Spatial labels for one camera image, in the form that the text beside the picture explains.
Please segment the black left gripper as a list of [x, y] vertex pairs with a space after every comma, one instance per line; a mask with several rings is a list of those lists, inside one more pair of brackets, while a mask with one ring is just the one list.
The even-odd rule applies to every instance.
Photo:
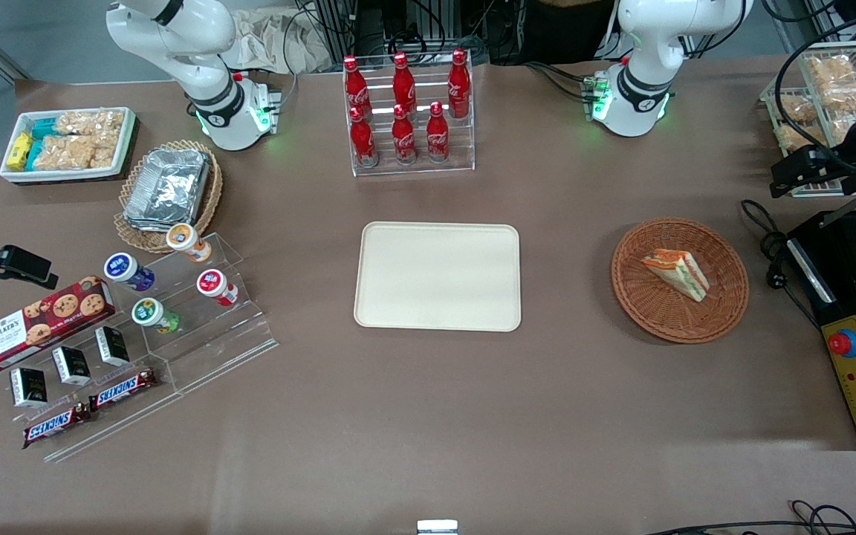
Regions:
[[811, 145], [772, 166], [770, 196], [856, 195], [856, 156], [849, 165], [826, 157]]

